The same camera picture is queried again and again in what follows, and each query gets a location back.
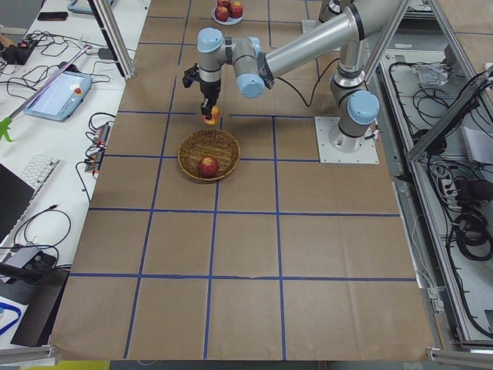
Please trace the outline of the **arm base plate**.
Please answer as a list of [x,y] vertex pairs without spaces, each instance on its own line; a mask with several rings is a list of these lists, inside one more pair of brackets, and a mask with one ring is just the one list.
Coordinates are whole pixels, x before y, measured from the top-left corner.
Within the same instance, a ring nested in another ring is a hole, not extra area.
[[371,128],[362,137],[350,138],[339,130],[339,117],[315,116],[317,148],[321,163],[379,164]]

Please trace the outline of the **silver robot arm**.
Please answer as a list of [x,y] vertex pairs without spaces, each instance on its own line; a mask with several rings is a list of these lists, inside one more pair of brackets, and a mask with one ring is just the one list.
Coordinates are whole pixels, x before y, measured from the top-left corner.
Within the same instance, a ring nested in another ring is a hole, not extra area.
[[376,119],[379,102],[364,90],[370,66],[361,60],[363,42],[388,25],[394,15],[405,10],[405,1],[342,1],[340,12],[323,18],[309,32],[269,53],[262,52],[258,39],[226,37],[219,29],[205,28],[198,34],[199,63],[183,77],[183,85],[197,81],[204,100],[200,106],[205,123],[219,119],[216,105],[221,87],[221,69],[231,65],[241,95],[253,99],[273,87],[275,79],[334,50],[340,49],[330,91],[341,111],[338,133],[360,138]]

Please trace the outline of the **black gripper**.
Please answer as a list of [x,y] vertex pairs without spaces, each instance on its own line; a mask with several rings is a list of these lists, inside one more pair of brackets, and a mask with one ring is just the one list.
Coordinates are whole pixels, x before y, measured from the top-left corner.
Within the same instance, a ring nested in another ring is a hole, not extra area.
[[211,119],[211,113],[217,114],[217,100],[220,94],[220,80],[207,82],[200,80],[200,92],[204,95],[204,100],[200,105],[201,114],[204,119]]

